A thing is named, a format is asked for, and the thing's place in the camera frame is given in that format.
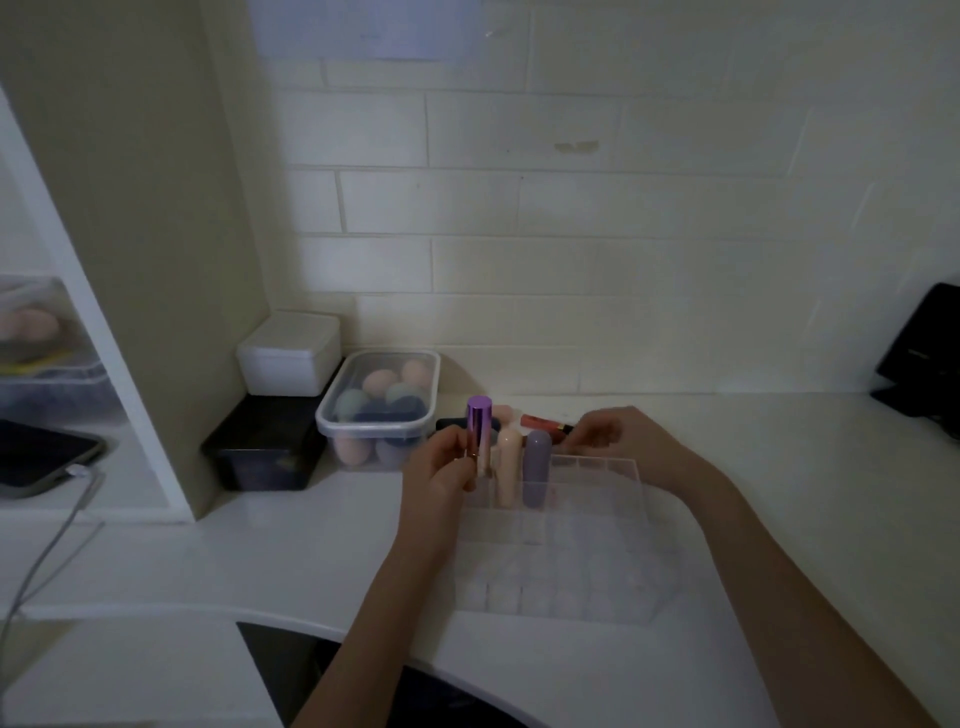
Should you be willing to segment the person's right hand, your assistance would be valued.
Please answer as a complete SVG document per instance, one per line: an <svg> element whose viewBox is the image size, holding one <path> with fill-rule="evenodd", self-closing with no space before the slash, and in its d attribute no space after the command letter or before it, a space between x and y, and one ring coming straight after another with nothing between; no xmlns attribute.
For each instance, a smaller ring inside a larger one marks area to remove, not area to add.
<svg viewBox="0 0 960 728"><path fill-rule="evenodd" d="M576 455L629 459L640 480L681 497L703 481L713 466L679 442L666 429L633 406L621 406L625 416L618 455Z"/></svg>

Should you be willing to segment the person's left hand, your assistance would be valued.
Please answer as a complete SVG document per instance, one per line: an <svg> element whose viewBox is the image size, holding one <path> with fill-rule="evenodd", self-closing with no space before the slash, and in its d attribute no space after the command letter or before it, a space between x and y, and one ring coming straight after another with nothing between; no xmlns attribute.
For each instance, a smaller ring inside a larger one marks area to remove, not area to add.
<svg viewBox="0 0 960 728"><path fill-rule="evenodd" d="M447 428L439 432L466 432ZM424 445L409 457L402 470L402 493L397 540L433 555L451 551L459 528L462 491L448 491L428 480Z"/></svg>

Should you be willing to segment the purple lipstick tube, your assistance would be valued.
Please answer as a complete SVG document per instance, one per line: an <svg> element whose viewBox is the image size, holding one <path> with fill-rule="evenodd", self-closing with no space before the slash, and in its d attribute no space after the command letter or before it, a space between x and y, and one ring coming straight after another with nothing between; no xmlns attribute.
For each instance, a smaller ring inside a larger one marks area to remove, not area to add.
<svg viewBox="0 0 960 728"><path fill-rule="evenodd" d="M493 401L485 394L474 394L465 407L465 454L474 460L476 477L487 479L492 472Z"/></svg>

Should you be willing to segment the person's left forearm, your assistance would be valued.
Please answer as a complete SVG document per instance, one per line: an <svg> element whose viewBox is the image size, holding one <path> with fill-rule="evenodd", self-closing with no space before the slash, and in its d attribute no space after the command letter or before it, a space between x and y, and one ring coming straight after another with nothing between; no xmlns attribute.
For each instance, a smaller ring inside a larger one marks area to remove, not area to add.
<svg viewBox="0 0 960 728"><path fill-rule="evenodd" d="M328 669L291 728L386 728L434 581L459 516L402 517L390 550Z"/></svg>

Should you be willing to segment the person's right forearm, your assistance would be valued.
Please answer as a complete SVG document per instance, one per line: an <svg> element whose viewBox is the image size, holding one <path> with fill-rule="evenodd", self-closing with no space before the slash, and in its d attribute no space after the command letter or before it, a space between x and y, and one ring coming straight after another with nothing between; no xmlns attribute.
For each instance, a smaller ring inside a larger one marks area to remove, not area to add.
<svg viewBox="0 0 960 728"><path fill-rule="evenodd" d="M643 480L699 525L782 728L938 728L726 475L694 457Z"/></svg>

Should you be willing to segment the peach cosmetic tube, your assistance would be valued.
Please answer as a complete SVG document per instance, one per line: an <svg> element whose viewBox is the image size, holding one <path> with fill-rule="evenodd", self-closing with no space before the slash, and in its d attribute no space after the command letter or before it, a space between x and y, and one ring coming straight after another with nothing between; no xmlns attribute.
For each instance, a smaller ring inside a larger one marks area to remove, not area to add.
<svg viewBox="0 0 960 728"><path fill-rule="evenodd" d="M502 429L497 440L497 452L495 503L497 508L511 509L517 500L521 481L522 432L513 427Z"/></svg>

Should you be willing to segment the lavender cosmetic tube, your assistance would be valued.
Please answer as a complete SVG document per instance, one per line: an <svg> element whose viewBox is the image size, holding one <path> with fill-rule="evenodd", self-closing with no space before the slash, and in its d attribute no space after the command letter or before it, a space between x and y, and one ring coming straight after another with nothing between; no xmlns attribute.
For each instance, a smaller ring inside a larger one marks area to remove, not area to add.
<svg viewBox="0 0 960 728"><path fill-rule="evenodd" d="M545 430L533 430L525 440L521 476L522 502L529 509L544 507L549 483L553 441Z"/></svg>

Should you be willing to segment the clear acrylic lipstick organizer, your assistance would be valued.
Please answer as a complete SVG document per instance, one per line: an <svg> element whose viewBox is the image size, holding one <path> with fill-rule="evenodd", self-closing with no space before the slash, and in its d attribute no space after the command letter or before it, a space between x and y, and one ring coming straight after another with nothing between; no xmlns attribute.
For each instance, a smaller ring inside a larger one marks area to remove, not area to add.
<svg viewBox="0 0 960 728"><path fill-rule="evenodd" d="M462 612L646 625L682 585L666 505L635 461L556 454L507 495L479 477L448 577Z"/></svg>

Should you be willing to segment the white lidded box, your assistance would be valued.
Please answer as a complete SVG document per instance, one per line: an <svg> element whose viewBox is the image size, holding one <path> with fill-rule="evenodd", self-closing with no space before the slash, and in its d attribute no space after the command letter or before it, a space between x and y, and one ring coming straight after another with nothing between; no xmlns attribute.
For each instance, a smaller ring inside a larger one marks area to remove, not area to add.
<svg viewBox="0 0 960 728"><path fill-rule="evenodd" d="M317 397L341 363L341 323L326 314L277 311L235 353L247 394Z"/></svg>

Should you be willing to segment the black plastic box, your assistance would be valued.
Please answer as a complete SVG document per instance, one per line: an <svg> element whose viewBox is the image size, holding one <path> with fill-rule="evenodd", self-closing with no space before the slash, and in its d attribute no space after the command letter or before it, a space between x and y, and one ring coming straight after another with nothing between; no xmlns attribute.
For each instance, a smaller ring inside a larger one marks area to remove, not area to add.
<svg viewBox="0 0 960 728"><path fill-rule="evenodd" d="M304 491L327 447L322 396L246 394L200 445L223 489Z"/></svg>

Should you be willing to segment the black stand device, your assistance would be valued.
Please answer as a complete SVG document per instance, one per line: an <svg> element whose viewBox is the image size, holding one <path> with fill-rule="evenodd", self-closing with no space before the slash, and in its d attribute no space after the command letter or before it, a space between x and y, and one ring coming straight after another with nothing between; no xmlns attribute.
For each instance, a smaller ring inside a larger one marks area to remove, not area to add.
<svg viewBox="0 0 960 728"><path fill-rule="evenodd" d="M889 385L870 391L872 399L960 442L960 285L928 290L875 372Z"/></svg>

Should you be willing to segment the white shelf unit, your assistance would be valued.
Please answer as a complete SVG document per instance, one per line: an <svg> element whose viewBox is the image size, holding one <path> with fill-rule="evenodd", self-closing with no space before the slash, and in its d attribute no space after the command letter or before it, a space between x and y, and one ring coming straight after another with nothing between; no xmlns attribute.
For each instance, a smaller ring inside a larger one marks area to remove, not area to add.
<svg viewBox="0 0 960 728"><path fill-rule="evenodd" d="M269 313L201 0L0 0L0 149L162 492L221 493L201 443Z"/></svg>

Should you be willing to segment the dark smartphone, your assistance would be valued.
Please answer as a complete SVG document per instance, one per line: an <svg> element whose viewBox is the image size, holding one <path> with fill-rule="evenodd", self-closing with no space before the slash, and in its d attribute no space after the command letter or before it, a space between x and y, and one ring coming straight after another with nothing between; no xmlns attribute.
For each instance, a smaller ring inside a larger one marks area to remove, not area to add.
<svg viewBox="0 0 960 728"><path fill-rule="evenodd" d="M47 493L109 450L104 438L0 418L0 501Z"/></svg>

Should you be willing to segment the clear storage bin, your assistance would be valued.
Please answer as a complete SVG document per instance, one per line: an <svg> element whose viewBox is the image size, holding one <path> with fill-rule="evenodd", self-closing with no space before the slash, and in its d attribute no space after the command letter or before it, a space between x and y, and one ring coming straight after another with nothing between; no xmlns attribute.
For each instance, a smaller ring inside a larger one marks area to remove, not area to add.
<svg viewBox="0 0 960 728"><path fill-rule="evenodd" d="M124 420L66 287L52 276L0 273L0 311L20 309L53 313L61 333L41 343L0 343L0 417L52 428Z"/></svg>

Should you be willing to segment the white paper sheet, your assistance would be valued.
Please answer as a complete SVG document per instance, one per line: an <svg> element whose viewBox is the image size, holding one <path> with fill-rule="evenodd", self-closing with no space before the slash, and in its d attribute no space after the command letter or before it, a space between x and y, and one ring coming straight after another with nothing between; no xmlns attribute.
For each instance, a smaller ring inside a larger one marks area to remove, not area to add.
<svg viewBox="0 0 960 728"><path fill-rule="evenodd" d="M482 0L246 0L265 58L460 61L480 46Z"/></svg>

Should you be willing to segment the peach makeup sponge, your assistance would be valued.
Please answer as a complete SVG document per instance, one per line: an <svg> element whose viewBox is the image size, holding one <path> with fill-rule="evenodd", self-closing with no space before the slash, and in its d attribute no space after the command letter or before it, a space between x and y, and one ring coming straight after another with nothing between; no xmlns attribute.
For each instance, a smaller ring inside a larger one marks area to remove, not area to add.
<svg viewBox="0 0 960 728"><path fill-rule="evenodd" d="M0 343L42 343L60 336L57 316L41 308L0 311Z"/></svg>

